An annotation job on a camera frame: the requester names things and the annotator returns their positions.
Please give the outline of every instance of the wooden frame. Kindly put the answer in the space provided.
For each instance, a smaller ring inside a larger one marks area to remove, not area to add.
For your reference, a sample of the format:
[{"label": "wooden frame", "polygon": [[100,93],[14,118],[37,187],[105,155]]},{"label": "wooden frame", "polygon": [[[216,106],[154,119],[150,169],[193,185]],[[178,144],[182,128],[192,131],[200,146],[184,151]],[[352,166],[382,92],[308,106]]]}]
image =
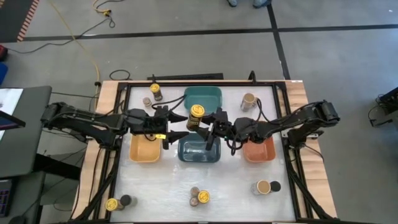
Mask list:
[{"label": "wooden frame", "polygon": [[[131,83],[150,83],[150,81],[129,81]],[[171,81],[159,81],[159,83],[178,83],[179,81],[171,80]],[[252,82],[250,80],[242,81],[242,80],[191,80],[189,82],[192,83],[200,83],[200,82],[225,82],[225,83],[234,83],[234,82]],[[302,81],[295,80],[262,80],[261,82],[284,82],[286,85],[287,95],[289,97],[290,109],[293,111],[298,107],[305,105],[308,103],[307,96],[305,93],[304,85]],[[96,108],[97,113],[107,113],[112,110],[115,105],[116,93],[118,90],[119,81],[105,81],[103,82],[103,86],[101,89],[101,93],[99,95],[99,101]],[[283,99],[280,97],[280,105],[282,112],[285,112]],[[318,142],[316,140],[308,140],[307,144],[312,148],[320,151]],[[80,192],[79,199],[75,199],[77,201],[75,213],[72,218],[76,218],[79,214],[84,210],[84,208],[88,205],[90,201],[89,195],[91,193],[92,196],[95,195],[98,184],[100,182],[100,174],[102,171],[103,160],[104,160],[104,150],[100,150],[98,144],[95,141],[90,141],[87,147],[85,161],[83,163],[83,167],[81,170],[81,178],[80,178]],[[97,166],[94,173],[94,166],[97,158],[97,153],[99,153]],[[325,167],[323,165],[322,159],[318,157],[316,154],[311,151],[301,150],[301,159],[302,166],[304,169],[304,174],[306,177],[307,188],[317,200],[317,202],[324,208],[324,210],[331,216],[336,216],[335,206],[333,203],[333,199],[331,197],[331,192],[328,184],[328,179],[326,176]],[[112,166],[113,159],[110,160],[110,164],[108,166],[108,172]],[[108,199],[108,190],[105,192],[104,197],[102,199],[99,218],[105,217],[105,209],[104,203]],[[297,189],[299,207],[301,211],[301,217],[306,217],[304,200],[301,192]]]}]

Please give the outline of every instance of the yellow cable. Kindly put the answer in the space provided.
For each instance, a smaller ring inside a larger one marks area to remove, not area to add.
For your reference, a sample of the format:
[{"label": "yellow cable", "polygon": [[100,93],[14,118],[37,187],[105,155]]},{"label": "yellow cable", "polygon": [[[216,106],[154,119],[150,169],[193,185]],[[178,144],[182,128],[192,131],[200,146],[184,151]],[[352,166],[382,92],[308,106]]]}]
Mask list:
[{"label": "yellow cable", "polygon": [[[94,65],[95,67],[95,71],[97,73],[97,82],[100,81],[100,71],[98,70],[98,66],[97,63],[95,62],[92,54],[89,53],[88,50],[86,50],[84,48],[84,46],[82,46],[82,44],[76,40],[75,36],[73,35],[73,32],[71,30],[71,28],[69,27],[69,25],[67,24],[67,22],[65,21],[65,19],[62,17],[60,11],[57,9],[57,7],[55,7],[54,3],[52,1],[49,1],[51,6],[55,9],[55,11],[57,12],[58,16],[61,18],[63,24],[67,27],[67,29],[69,30],[70,35],[72,36],[73,40],[84,50],[84,52],[86,53],[86,55],[90,58],[91,63]],[[95,87],[95,94],[98,95],[98,86]],[[97,108],[97,98],[94,99],[94,107]]]},{"label": "yellow cable", "polygon": [[110,12],[110,9],[97,9],[96,7],[95,7],[95,4],[98,2],[98,0],[95,0],[94,2],[93,2],[93,9],[96,11],[96,12],[100,12],[100,13],[109,13]]}]

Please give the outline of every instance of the dark teal bowl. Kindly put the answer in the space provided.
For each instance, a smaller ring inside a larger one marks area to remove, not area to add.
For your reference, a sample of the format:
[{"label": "dark teal bowl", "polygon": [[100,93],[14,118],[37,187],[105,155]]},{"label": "dark teal bowl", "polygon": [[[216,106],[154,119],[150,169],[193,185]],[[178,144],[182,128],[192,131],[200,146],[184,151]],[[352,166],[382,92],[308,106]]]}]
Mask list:
[{"label": "dark teal bowl", "polygon": [[205,114],[211,114],[223,105],[223,95],[217,86],[191,86],[185,89],[184,95],[187,110],[191,110],[193,105],[202,105]]},{"label": "dark teal bowl", "polygon": [[178,142],[178,158],[183,162],[217,162],[221,157],[220,139],[216,138],[211,150],[197,133],[191,133]]}]

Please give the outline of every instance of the concrete floor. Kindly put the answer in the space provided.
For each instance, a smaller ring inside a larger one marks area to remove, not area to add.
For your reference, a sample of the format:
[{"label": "concrete floor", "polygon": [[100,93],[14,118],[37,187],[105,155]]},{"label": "concrete floor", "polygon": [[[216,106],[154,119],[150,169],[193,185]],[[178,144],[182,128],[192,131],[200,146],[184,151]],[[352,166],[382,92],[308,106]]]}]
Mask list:
[{"label": "concrete floor", "polygon": [[[54,0],[75,34],[103,18],[91,1]],[[267,9],[240,1],[231,9],[224,0],[127,0],[105,5],[116,27],[106,24],[91,34],[270,28]],[[279,27],[398,24],[398,3],[389,0],[274,0]],[[68,35],[47,1],[41,1],[27,36]],[[398,138],[392,126],[372,128],[368,110],[374,99],[398,86],[398,29],[285,32],[281,40],[292,79],[304,80],[310,101],[327,99],[341,116],[340,124],[320,138],[331,192],[343,220],[396,223],[398,219]],[[29,50],[44,42],[5,44]],[[142,80],[151,74],[223,72],[226,79],[281,79],[272,33],[217,34],[82,40],[95,56],[101,79],[126,69]],[[53,91],[94,95],[95,70],[79,46],[50,46],[33,54],[12,54],[3,86],[51,85]],[[52,95],[87,108],[89,100]],[[44,134],[39,152],[75,152],[81,144]],[[68,218],[46,207],[42,223]]]}]

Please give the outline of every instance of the person's feet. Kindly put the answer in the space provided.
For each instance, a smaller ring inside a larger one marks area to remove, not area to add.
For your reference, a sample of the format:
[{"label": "person's feet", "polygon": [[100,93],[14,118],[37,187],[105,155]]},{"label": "person's feet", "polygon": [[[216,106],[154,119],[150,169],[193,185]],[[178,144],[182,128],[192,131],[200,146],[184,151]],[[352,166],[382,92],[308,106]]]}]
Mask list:
[{"label": "person's feet", "polygon": [[238,5],[238,0],[226,0],[231,7],[236,7]]},{"label": "person's feet", "polygon": [[271,4],[271,0],[253,0],[253,7],[259,9],[261,7],[266,7]]}]

